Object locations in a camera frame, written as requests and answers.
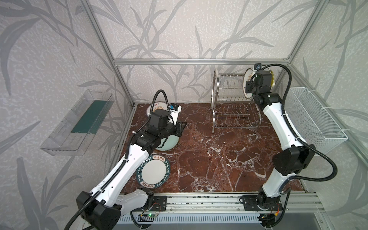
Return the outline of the clear plastic wall shelf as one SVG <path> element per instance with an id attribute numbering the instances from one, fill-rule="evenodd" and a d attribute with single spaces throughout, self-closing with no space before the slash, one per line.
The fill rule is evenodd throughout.
<path id="1" fill-rule="evenodd" d="M 112 93 L 86 90 L 40 149 L 52 156 L 84 155 L 114 102 Z"/>

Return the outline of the yellow woven bamboo plate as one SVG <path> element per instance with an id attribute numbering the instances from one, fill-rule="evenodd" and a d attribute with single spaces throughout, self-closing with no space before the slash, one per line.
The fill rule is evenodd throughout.
<path id="1" fill-rule="evenodd" d="M 271 89 L 273 89 L 274 85 L 275 85 L 275 74 L 274 72 L 271 70 Z"/>

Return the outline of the large orange sunburst plate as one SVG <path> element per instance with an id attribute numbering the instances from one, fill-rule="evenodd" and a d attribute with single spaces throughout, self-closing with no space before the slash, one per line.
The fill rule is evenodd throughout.
<path id="1" fill-rule="evenodd" d="M 147 108 L 146 114 L 147 117 L 149 117 L 150 115 L 150 109 L 151 109 L 151 105 L 149 105 L 149 107 Z M 166 102 L 160 101 L 160 102 L 155 102 L 153 104 L 153 109 L 152 111 L 155 112 L 156 110 L 164 110 L 164 111 L 169 111 L 168 106 L 166 104 Z"/>

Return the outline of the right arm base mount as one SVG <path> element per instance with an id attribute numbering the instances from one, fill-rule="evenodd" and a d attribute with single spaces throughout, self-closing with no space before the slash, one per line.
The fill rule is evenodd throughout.
<path id="1" fill-rule="evenodd" d="M 283 209 L 279 196 L 243 195 L 239 198 L 239 202 L 245 211 L 280 211 Z"/>

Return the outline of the stainless steel dish rack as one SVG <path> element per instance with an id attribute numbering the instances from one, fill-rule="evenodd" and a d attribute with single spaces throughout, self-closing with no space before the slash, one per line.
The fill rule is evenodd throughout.
<path id="1" fill-rule="evenodd" d="M 262 123 L 261 110 L 251 94 L 245 93 L 245 84 L 255 71 L 245 73 L 213 74 L 211 93 L 212 133 L 219 128 L 246 128 L 257 131 Z"/>

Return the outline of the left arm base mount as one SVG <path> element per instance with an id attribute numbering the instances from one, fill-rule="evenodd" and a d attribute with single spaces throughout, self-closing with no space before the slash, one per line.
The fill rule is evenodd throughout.
<path id="1" fill-rule="evenodd" d="M 166 211 L 168 197 L 165 195 L 154 195 L 148 198 L 148 201 L 141 208 L 137 208 L 136 211 Z"/>

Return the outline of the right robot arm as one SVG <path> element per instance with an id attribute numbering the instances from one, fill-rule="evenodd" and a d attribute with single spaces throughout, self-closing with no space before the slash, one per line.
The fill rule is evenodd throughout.
<path id="1" fill-rule="evenodd" d="M 294 125 L 282 110 L 283 102 L 279 94 L 272 93 L 272 74 L 268 71 L 252 71 L 247 81 L 245 93 L 251 94 L 256 105 L 271 122 L 281 144 L 282 152 L 273 156 L 273 171 L 262 185 L 255 200 L 261 210 L 276 208 L 286 184 L 310 163 L 314 153 L 303 146 L 292 133 Z"/>

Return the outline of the green flower plate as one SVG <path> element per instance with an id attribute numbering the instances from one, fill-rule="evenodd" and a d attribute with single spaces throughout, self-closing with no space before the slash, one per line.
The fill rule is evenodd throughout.
<path id="1" fill-rule="evenodd" d="M 161 140 L 160 145 L 156 148 L 158 151 L 168 151 L 173 149 L 179 142 L 179 137 L 170 135 L 167 138 Z"/>

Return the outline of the white plate dark lettered rim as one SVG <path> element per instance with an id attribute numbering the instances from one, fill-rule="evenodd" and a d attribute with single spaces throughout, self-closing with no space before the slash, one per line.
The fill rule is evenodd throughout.
<path id="1" fill-rule="evenodd" d="M 146 188 L 161 187 L 169 178 L 171 166 L 161 155 L 151 155 L 136 170 L 137 182 Z"/>

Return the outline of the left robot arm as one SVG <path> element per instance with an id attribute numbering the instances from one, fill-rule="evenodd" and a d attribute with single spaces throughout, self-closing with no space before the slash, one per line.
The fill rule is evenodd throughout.
<path id="1" fill-rule="evenodd" d="M 78 211 L 65 227 L 68 230 L 77 217 L 90 224 L 89 230 L 111 230 L 122 215 L 138 208 L 148 208 L 153 192 L 143 188 L 119 197 L 120 192 L 139 166 L 171 135 L 181 137 L 186 122 L 179 121 L 180 109 L 156 110 L 129 140 L 124 157 L 91 192 L 81 192 Z"/>

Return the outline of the white plate green rim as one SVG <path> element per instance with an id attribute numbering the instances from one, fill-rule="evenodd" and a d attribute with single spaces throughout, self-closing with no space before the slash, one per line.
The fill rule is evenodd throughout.
<path id="1" fill-rule="evenodd" d="M 256 71 L 258 71 L 258 70 L 260 70 L 260 69 L 262 69 L 264 67 L 265 67 L 265 65 L 263 65 L 261 67 L 256 67 L 255 69 L 253 69 L 252 74 L 255 74 Z M 270 72 L 270 73 L 273 72 L 270 68 L 266 68 L 265 70 L 268 71 L 268 72 Z"/>

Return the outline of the small orange sunburst plate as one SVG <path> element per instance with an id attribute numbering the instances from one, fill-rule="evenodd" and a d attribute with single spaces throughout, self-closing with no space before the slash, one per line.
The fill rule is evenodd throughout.
<path id="1" fill-rule="evenodd" d="M 243 83 L 242 83 L 243 94 L 244 94 L 244 97 L 246 98 L 246 100 L 248 100 L 248 101 L 250 101 L 252 99 L 251 78 L 253 76 L 253 73 L 254 73 L 254 71 L 252 69 L 247 69 L 245 74 L 244 74 Z"/>

